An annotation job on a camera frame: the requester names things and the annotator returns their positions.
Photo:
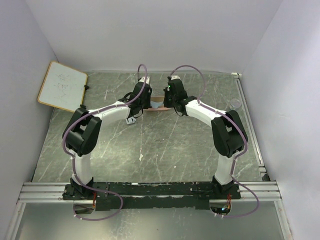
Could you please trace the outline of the light blue cleaning cloth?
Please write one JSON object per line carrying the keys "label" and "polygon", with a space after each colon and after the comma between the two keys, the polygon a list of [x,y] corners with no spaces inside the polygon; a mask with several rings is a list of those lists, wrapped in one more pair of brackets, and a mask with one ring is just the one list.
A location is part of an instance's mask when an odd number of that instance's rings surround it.
{"label": "light blue cleaning cloth", "polygon": [[152,109],[159,109],[164,106],[164,103],[162,101],[151,101],[150,106]]}

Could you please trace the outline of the pink glasses case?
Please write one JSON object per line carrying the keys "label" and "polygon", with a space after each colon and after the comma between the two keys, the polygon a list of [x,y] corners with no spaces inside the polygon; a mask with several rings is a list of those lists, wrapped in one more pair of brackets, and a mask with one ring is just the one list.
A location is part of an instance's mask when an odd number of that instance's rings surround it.
{"label": "pink glasses case", "polygon": [[150,98],[150,107],[147,111],[168,111],[169,108],[164,106],[164,96],[152,96]]}

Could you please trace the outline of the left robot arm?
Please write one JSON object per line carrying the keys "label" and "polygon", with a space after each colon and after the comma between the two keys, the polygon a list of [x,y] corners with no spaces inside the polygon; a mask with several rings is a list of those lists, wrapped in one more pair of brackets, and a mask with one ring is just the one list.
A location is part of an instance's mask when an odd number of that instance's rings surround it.
{"label": "left robot arm", "polygon": [[91,174],[91,152],[96,147],[103,123],[125,120],[128,125],[136,121],[137,114],[151,107],[150,77],[138,80],[132,92],[114,104],[87,110],[76,109],[63,135],[63,150],[71,156],[71,186],[81,199],[89,199],[94,192]]}

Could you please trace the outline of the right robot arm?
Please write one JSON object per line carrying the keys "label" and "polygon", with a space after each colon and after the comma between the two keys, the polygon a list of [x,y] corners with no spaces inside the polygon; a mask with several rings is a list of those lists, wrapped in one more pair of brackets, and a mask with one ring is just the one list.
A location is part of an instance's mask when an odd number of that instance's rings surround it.
{"label": "right robot arm", "polygon": [[248,137],[235,110],[215,109],[188,96],[179,76],[169,76],[164,88],[164,106],[174,108],[182,116],[195,118],[211,127],[214,147],[219,153],[218,165],[212,178],[212,193],[218,199],[229,194],[234,184],[234,170],[239,156],[248,150]]}

